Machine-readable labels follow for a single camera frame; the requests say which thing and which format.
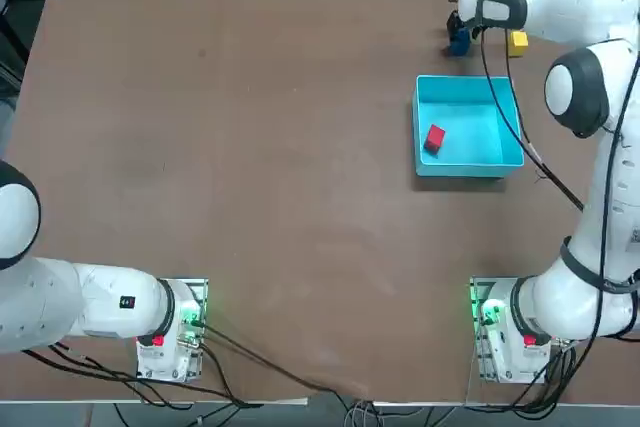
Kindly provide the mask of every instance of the blue box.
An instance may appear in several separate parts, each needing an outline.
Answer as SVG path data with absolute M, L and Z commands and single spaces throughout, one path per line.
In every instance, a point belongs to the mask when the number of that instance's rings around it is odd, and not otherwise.
M 491 82 L 505 117 L 520 138 L 509 79 L 492 77 Z M 424 148 L 432 124 L 446 132 L 437 154 Z M 418 76 L 413 141 L 420 176 L 505 177 L 524 165 L 522 147 L 502 120 L 485 76 Z

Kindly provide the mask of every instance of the brown tabletop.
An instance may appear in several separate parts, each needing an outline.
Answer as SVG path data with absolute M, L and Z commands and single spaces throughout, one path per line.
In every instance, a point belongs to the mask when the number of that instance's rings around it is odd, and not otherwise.
M 209 321 L 357 397 L 461 402 L 471 275 L 543 272 L 577 219 L 531 164 L 504 181 L 418 180 L 410 99 L 445 59 L 447 0 L 48 0 L 9 160 L 40 191 L 34 253 L 207 277 Z M 504 73 L 500 34 L 492 72 Z M 595 143 L 546 111 L 560 48 L 513 62 L 526 126 L 582 198 Z M 132 368 L 122 342 L 76 343 Z M 632 346 L 599 340 L 563 399 L 640 404 Z M 236 394 L 308 391 L 217 349 Z M 0 359 L 2 399 L 123 399 L 122 386 Z M 483 386 L 469 399 L 510 400 Z M 219 387 L 211 366 L 200 385 Z M 204 395 L 171 392 L 174 399 Z

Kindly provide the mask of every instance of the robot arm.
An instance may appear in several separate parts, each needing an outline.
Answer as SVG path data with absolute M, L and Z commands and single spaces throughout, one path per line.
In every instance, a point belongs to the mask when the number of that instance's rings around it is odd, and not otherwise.
M 136 337 L 137 370 L 146 377 L 199 375 L 192 340 L 200 329 L 183 320 L 203 320 L 203 306 L 189 286 L 130 268 L 28 256 L 40 228 L 40 200 L 33 184 L 2 161 L 0 213 L 0 354 L 66 335 Z
M 593 331 L 599 292 L 593 279 L 599 280 L 607 161 L 638 58 L 639 1 L 458 1 L 467 27 L 521 29 L 573 46 L 549 69 L 546 104 L 577 137 L 601 137 L 588 201 L 556 261 L 540 276 L 496 280 L 489 292 L 487 305 L 501 310 L 498 320 L 492 318 L 485 327 L 491 352 L 497 353 L 494 367 L 501 382 L 530 382 L 548 359 L 552 337 L 584 339 Z M 605 264 L 609 284 L 626 282 L 640 268 L 640 104 L 635 90 L 621 138 L 611 183 Z M 636 315 L 630 295 L 605 291 L 598 335 L 627 329 Z

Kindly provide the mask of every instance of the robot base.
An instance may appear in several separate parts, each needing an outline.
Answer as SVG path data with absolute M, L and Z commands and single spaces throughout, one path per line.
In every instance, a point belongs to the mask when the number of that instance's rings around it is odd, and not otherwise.
M 205 322 L 207 279 L 165 279 L 176 301 L 173 322 L 167 335 L 154 338 L 153 345 L 136 342 L 137 376 L 172 382 L 189 382 L 202 375 L 200 338 L 204 329 L 185 321 Z
M 549 361 L 551 342 L 526 345 L 511 315 L 516 278 L 472 277 L 471 308 L 480 377 L 490 382 L 529 384 Z M 544 382 L 544 375 L 537 380 Z

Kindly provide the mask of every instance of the wire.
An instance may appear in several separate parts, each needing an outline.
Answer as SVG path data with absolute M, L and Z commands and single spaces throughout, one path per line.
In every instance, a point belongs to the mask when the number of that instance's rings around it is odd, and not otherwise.
M 518 144 L 520 144 L 520 147 L 522 148 L 523 152 L 527 155 L 527 157 L 529 157 L 529 159 L 531 160 L 531 162 L 534 163 L 534 165 L 536 167 L 538 167 L 538 169 L 540 169 L 548 178 L 549 180 L 551 180 L 556 187 L 558 187 L 558 189 L 560 189 L 560 191 L 578 208 L 578 210 L 582 211 L 584 208 L 584 205 L 582 204 L 582 202 L 580 201 L 580 199 L 578 199 L 575 194 L 573 192 L 571 192 L 571 190 L 553 173 L 553 171 L 547 167 L 547 165 L 542 162 L 542 159 L 538 159 L 536 157 L 539 157 L 536 153 L 536 155 L 534 156 L 529 149 L 524 145 L 524 142 L 522 142 L 522 140 L 520 139 L 520 136 L 516 133 L 516 131 L 513 129 L 513 127 L 511 126 L 511 124 L 509 123 L 509 121 L 507 120 L 507 117 L 504 113 L 504 111 L 502 110 L 502 107 L 500 106 L 500 102 L 498 101 L 498 96 L 496 94 L 496 91 L 493 87 L 493 83 L 491 82 L 491 75 L 489 74 L 489 67 L 487 66 L 487 56 L 485 54 L 485 49 L 484 49 L 484 31 L 485 29 L 482 29 L 481 33 L 480 33 L 480 53 L 481 53 L 481 57 L 482 57 L 482 66 L 484 67 L 484 73 L 487 77 L 487 82 L 489 84 L 489 89 L 491 90 L 491 95 L 493 96 L 493 100 L 496 104 L 496 107 L 498 109 L 498 112 L 500 114 L 500 117 L 502 117 L 502 120 L 504 121 L 505 125 L 507 126 L 507 129 L 509 130 L 509 132 L 511 133 L 511 135 L 513 136 L 513 138 L 518 142 Z M 509 83 L 511 85 L 511 92 L 513 94 L 513 100 L 516 106 L 516 110 L 519 111 L 520 107 L 518 104 L 518 99 L 515 93 L 515 90 L 513 90 L 513 81 L 511 79 L 511 76 L 509 76 Z
M 222 386 L 224 387 L 225 392 L 229 396 L 229 399 L 231 399 L 231 402 L 236 407 L 238 407 L 239 409 L 255 409 L 255 408 L 262 407 L 262 404 L 249 404 L 249 403 L 245 402 L 244 400 L 240 400 L 238 397 L 236 397 L 233 394 L 233 392 L 231 392 L 231 387 L 229 387 L 229 383 L 227 382 L 227 378 L 225 377 L 224 371 L 222 370 L 222 365 L 220 364 L 220 361 L 218 360 L 216 355 L 205 344 L 200 344 L 200 348 L 202 349 L 202 351 L 204 353 L 206 353 L 209 356 L 209 358 L 215 364 L 216 369 L 218 371 L 218 375 L 220 376 L 220 381 L 222 382 Z
M 451 407 L 448 412 L 446 412 L 442 417 L 440 417 L 433 424 L 431 424 L 430 427 L 438 427 L 444 424 L 447 421 L 447 419 L 453 415 L 453 413 L 456 411 L 457 408 L 458 407 Z
M 71 367 L 67 367 L 66 365 L 59 364 L 59 363 L 57 363 L 57 362 L 55 362 L 55 361 L 53 361 L 51 359 L 48 359 L 48 358 L 44 357 L 43 355 L 40 355 L 40 354 L 38 354 L 38 353 L 36 353 L 36 352 L 34 352 L 32 350 L 23 350 L 22 353 L 24 353 L 24 354 L 28 355 L 29 357 L 37 360 L 38 362 L 41 362 L 41 363 L 43 363 L 45 365 L 48 365 L 49 367 L 52 367 L 52 368 L 54 368 L 56 370 L 60 370 L 62 372 L 68 372 L 68 373 L 71 373 L 71 374 L 77 374 L 77 375 L 81 375 L 83 377 L 90 377 L 90 378 L 93 378 L 93 379 L 105 380 L 107 382 L 122 382 L 121 379 L 117 379 L 117 378 L 114 378 L 114 377 L 107 377 L 107 376 L 104 376 L 104 375 L 94 374 L 93 372 L 87 372 L 87 371 L 84 371 L 84 370 L 79 370 L 79 369 L 74 369 L 74 368 L 71 368 Z M 229 400 L 229 397 L 223 392 L 219 392 L 219 391 L 213 390 L 213 389 L 205 389 L 204 387 L 196 387 L 195 385 L 182 384 L 180 382 L 172 382 L 172 381 L 169 381 L 169 380 L 158 380 L 158 379 L 144 379 L 144 383 L 145 384 L 171 385 L 173 387 L 179 387 L 179 388 L 184 389 L 184 390 L 191 390 L 191 391 L 194 391 L 194 392 L 203 392 L 205 394 L 217 395 L 219 397 L 223 397 L 223 398 Z
M 90 364 L 87 364 L 86 362 L 81 362 L 81 361 L 75 360 L 75 359 L 69 357 L 68 355 L 60 352 L 60 350 L 58 350 L 57 347 L 60 347 L 60 348 L 62 348 L 64 350 L 66 350 L 69 353 L 72 352 L 69 347 L 67 347 L 66 345 L 64 345 L 61 342 L 57 342 L 55 346 L 50 345 L 49 349 L 51 351 L 53 351 L 58 357 L 61 357 L 62 359 L 66 360 L 67 362 L 69 362 L 69 363 L 71 363 L 73 365 L 77 365 L 77 366 L 80 366 L 80 367 L 85 367 L 85 368 L 88 368 L 88 369 L 91 369 L 91 370 L 97 370 L 97 371 L 100 371 L 100 372 L 103 372 L 103 373 L 111 375 L 111 377 L 113 377 L 114 379 L 118 379 L 120 382 L 122 382 L 122 384 L 125 387 L 127 387 L 129 390 L 134 392 L 144 402 L 146 402 L 146 403 L 148 403 L 150 405 L 153 405 L 154 407 L 168 407 L 171 410 L 190 410 L 193 407 L 193 404 L 189 405 L 189 406 L 176 406 L 176 405 L 173 405 L 169 401 L 167 401 L 162 395 L 160 395 L 160 393 L 153 386 L 148 385 L 147 384 L 147 380 L 138 379 L 138 378 L 136 378 L 136 377 L 134 377 L 132 375 L 127 374 L 126 372 L 107 369 L 102 364 L 100 364 L 97 360 L 92 359 L 91 357 L 82 356 Z M 141 385 L 147 387 L 149 390 L 151 390 L 156 395 L 156 397 L 158 397 L 158 399 L 160 399 L 161 404 L 157 404 L 156 402 L 150 400 L 147 396 L 142 394 L 138 389 L 136 389 L 132 385 L 129 385 L 129 382 L 140 383 Z
M 227 341 L 228 343 L 230 343 L 231 345 L 233 345 L 237 349 L 240 349 L 244 353 L 254 357 L 255 359 L 258 359 L 260 362 L 262 362 L 267 367 L 275 370 L 279 374 L 284 375 L 285 377 L 289 378 L 290 380 L 293 380 L 294 382 L 297 382 L 298 384 L 300 384 L 300 385 L 302 385 L 302 386 L 304 386 L 304 387 L 306 387 L 308 389 L 317 390 L 318 392 L 328 392 L 328 393 L 331 393 L 331 394 L 335 395 L 336 398 L 340 401 L 340 403 L 344 407 L 344 409 L 346 411 L 349 410 L 349 408 L 347 407 L 347 404 L 344 403 L 344 401 L 342 400 L 342 397 L 340 397 L 340 395 L 335 390 L 333 390 L 331 388 L 328 388 L 328 387 L 324 387 L 322 385 L 319 385 L 319 384 L 316 384 L 316 383 L 313 383 L 313 382 L 309 382 L 307 380 L 304 380 L 304 379 L 298 377 L 297 375 L 289 372 L 288 370 L 283 369 L 282 367 L 280 367 L 277 364 L 274 364 L 273 362 L 271 362 L 270 360 L 264 358 L 263 356 L 255 353 L 251 349 L 248 349 L 248 348 L 244 347 L 242 344 L 240 344 L 239 342 L 236 342 L 235 340 L 230 338 L 228 335 L 220 332 L 217 329 L 214 329 L 213 327 L 211 327 L 211 326 L 209 326 L 207 324 L 204 324 L 202 322 L 199 322 L 199 321 L 195 320 L 195 321 L 191 322 L 191 325 L 194 325 L 196 327 L 201 327 L 201 328 L 204 328 L 204 329 L 208 330 L 212 334 L 220 337 L 221 339 L 224 339 L 225 341 Z
M 233 404 L 227 404 L 227 405 L 223 405 L 222 407 L 218 407 L 215 410 L 212 410 L 211 412 L 209 412 L 208 414 L 202 415 L 202 416 L 198 416 L 196 417 L 196 420 L 188 423 L 187 425 L 185 425 L 185 427 L 194 427 L 195 425 L 202 425 L 202 421 L 208 419 L 209 417 L 216 415 L 218 412 L 222 412 L 223 410 L 228 409 L 229 407 L 231 407 Z
M 605 279 L 605 261 L 606 261 L 606 252 L 607 252 L 607 232 L 609 228 L 608 219 L 609 219 L 609 211 L 611 207 L 611 183 L 612 183 L 612 173 L 613 173 L 613 165 L 615 160 L 615 152 L 618 146 L 618 142 L 620 139 L 620 132 L 622 130 L 622 124 L 624 122 L 624 117 L 629 105 L 629 99 L 631 97 L 631 92 L 635 85 L 635 79 L 638 75 L 638 70 L 640 69 L 640 55 L 636 59 L 636 64 L 634 66 L 633 72 L 631 74 L 631 79 L 629 81 L 629 85 L 627 87 L 627 91 L 624 97 L 624 101 L 622 103 L 622 108 L 620 110 L 620 114 L 618 116 L 618 120 L 616 123 L 616 128 L 613 133 L 611 149 L 609 151 L 609 157 L 607 161 L 607 170 L 605 177 L 605 190 L 604 190 L 604 198 L 603 198 L 603 218 L 602 218 L 602 232 L 601 232 L 601 243 L 600 243 L 600 268 L 599 268 L 599 276 L 601 281 Z M 555 410 L 557 407 L 558 401 L 564 391 L 566 390 L 569 382 L 573 379 L 575 374 L 578 372 L 580 367 L 584 364 L 595 339 L 598 335 L 598 330 L 600 328 L 600 323 L 602 320 L 602 305 L 604 300 L 604 293 L 602 289 L 598 289 L 598 298 L 596 305 L 596 315 L 594 320 L 593 330 L 589 336 L 589 340 L 587 346 L 585 347 L 580 359 L 576 361 L 576 353 L 575 353 L 575 342 L 570 344 L 566 349 L 560 350 L 554 357 L 547 363 L 547 365 L 536 374 L 528 387 L 522 392 L 522 394 L 513 401 L 509 406 L 488 406 L 487 408 L 474 408 L 474 407 L 466 407 L 467 409 L 478 411 L 478 412 L 486 412 L 486 413 L 501 413 L 501 412 L 509 412 L 513 411 L 519 417 L 526 420 L 542 420 Z M 549 397 L 546 397 L 548 392 L 548 388 L 542 392 L 542 395 L 538 396 L 533 402 L 526 404 L 523 407 L 517 407 L 517 403 L 522 400 L 522 398 L 526 395 L 526 393 L 532 388 L 534 383 L 541 376 L 542 372 L 546 372 L 550 365 L 557 365 L 557 362 L 561 359 L 561 375 L 560 375 L 560 383 L 556 387 L 556 389 L 551 393 Z M 541 414 L 537 417 L 531 417 L 523 414 Z
M 509 32 L 507 29 L 504 29 L 504 61 L 507 65 L 507 77 L 509 78 L 509 85 L 511 86 L 511 92 L 513 92 L 513 100 L 516 105 L 516 113 L 518 114 L 518 120 L 520 121 L 520 129 L 522 130 L 522 135 L 525 140 L 531 145 L 531 139 L 529 139 L 529 134 L 524 127 L 524 120 L 522 119 L 522 111 L 520 110 L 520 105 L 518 105 L 518 99 L 516 96 L 516 89 L 513 86 L 513 77 L 511 76 L 511 59 L 509 58 Z
M 228 424 L 229 422 L 231 422 L 231 419 L 233 419 L 238 412 L 240 412 L 241 409 L 236 407 L 236 410 L 234 410 L 233 412 L 231 412 L 231 414 L 229 414 L 224 420 L 222 420 L 221 422 L 218 422 L 216 424 L 216 427 L 222 427 L 223 425 Z
M 122 416 L 122 412 L 120 412 L 120 408 L 118 407 L 118 404 L 113 404 L 114 409 L 116 409 L 116 414 L 118 414 L 118 418 L 120 419 L 120 422 L 122 422 L 122 425 L 124 425 L 124 427 L 131 427 L 126 420 L 124 420 L 124 417 Z
M 633 72 L 631 73 L 631 79 L 629 80 L 629 85 L 627 86 L 627 91 L 624 96 L 624 100 L 622 102 L 622 108 L 620 109 L 620 114 L 618 114 L 618 121 L 616 123 L 616 128 L 613 132 L 613 139 L 611 140 L 611 149 L 609 150 L 609 158 L 607 160 L 607 173 L 605 176 L 605 187 L 604 187 L 604 199 L 602 206 L 602 226 L 601 226 L 601 238 L 600 238 L 600 280 L 604 281 L 604 268 L 607 256 L 607 232 L 609 230 L 609 210 L 611 206 L 611 182 L 613 177 L 613 163 L 615 161 L 616 149 L 618 147 L 618 142 L 620 140 L 620 132 L 622 131 L 622 124 L 624 123 L 624 117 L 627 113 L 627 108 L 629 106 L 629 99 L 631 98 L 631 92 L 633 91 L 633 87 L 635 84 L 635 79 L 638 75 L 638 70 L 640 69 L 640 55 L 638 55 L 636 59 L 635 66 L 633 67 Z M 604 293 L 602 289 L 598 289 L 598 303 L 596 306 L 596 318 L 593 324 L 593 331 L 591 332 L 591 336 L 589 337 L 589 342 L 582 352 L 582 356 L 578 360 L 575 368 L 570 373 L 569 380 L 573 378 L 576 372 L 580 369 L 580 367 L 584 364 L 584 361 L 589 355 L 591 348 L 598 336 L 598 329 L 600 328 L 600 322 L 602 320 L 602 304 L 604 302 Z
M 431 420 L 431 416 L 433 415 L 433 411 L 434 410 L 436 410 L 435 407 L 430 407 L 429 408 L 429 412 L 427 413 L 427 418 L 424 419 L 423 427 L 428 427 L 429 426 L 429 420 Z

